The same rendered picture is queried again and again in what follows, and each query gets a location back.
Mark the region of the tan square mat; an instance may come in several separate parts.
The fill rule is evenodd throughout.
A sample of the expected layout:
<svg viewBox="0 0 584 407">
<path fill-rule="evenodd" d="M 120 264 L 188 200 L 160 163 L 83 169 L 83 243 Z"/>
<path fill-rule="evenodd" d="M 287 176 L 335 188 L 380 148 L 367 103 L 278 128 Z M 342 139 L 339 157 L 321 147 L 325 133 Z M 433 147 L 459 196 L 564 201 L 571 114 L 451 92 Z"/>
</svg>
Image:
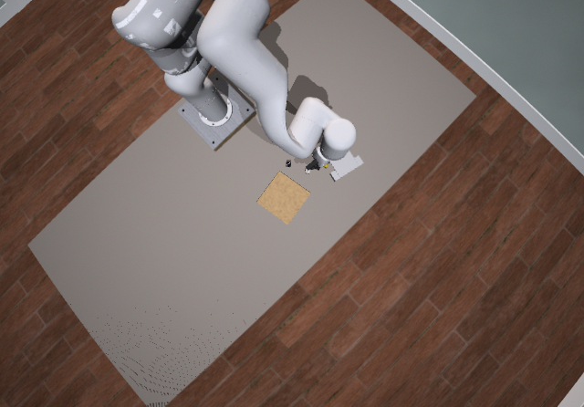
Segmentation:
<svg viewBox="0 0 584 407">
<path fill-rule="evenodd" d="M 284 223 L 289 224 L 309 195 L 309 191 L 282 172 L 278 172 L 257 203 Z"/>
</svg>

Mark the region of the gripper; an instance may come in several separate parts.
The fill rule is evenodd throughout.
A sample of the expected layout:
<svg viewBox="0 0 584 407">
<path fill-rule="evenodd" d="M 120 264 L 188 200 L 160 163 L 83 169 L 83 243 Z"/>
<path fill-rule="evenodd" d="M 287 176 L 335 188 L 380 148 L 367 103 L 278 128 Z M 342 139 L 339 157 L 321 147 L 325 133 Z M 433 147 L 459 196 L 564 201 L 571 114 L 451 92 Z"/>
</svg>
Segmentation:
<svg viewBox="0 0 584 407">
<path fill-rule="evenodd" d="M 314 161 L 306 166 L 306 168 L 308 170 L 313 170 L 314 168 L 319 170 L 320 167 L 323 167 L 323 166 L 330 163 L 330 161 L 322 155 L 322 153 L 320 151 L 320 146 L 318 146 L 315 149 L 315 151 L 313 153 L 313 158 L 314 158 Z"/>
</svg>

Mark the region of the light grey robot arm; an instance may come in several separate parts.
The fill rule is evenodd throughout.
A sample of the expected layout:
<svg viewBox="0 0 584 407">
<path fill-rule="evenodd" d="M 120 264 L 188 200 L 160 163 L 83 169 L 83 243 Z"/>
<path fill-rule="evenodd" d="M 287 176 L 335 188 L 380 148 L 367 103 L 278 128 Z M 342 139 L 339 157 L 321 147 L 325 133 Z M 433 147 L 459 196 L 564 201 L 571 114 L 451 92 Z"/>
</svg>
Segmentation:
<svg viewBox="0 0 584 407">
<path fill-rule="evenodd" d="M 230 100 L 206 78 L 213 66 L 255 101 L 266 136 L 282 150 L 306 159 L 322 134 L 320 151 L 335 169 L 329 174 L 334 182 L 361 166 L 360 156 L 349 151 L 355 126 L 320 99 L 305 98 L 287 129 L 287 70 L 258 39 L 270 15 L 268 0 L 215 0 L 206 17 L 198 10 L 202 1 L 130 0 L 113 11 L 112 24 L 127 42 L 144 48 L 166 72 L 167 87 L 187 99 L 206 125 L 222 126 L 233 113 Z"/>
</svg>

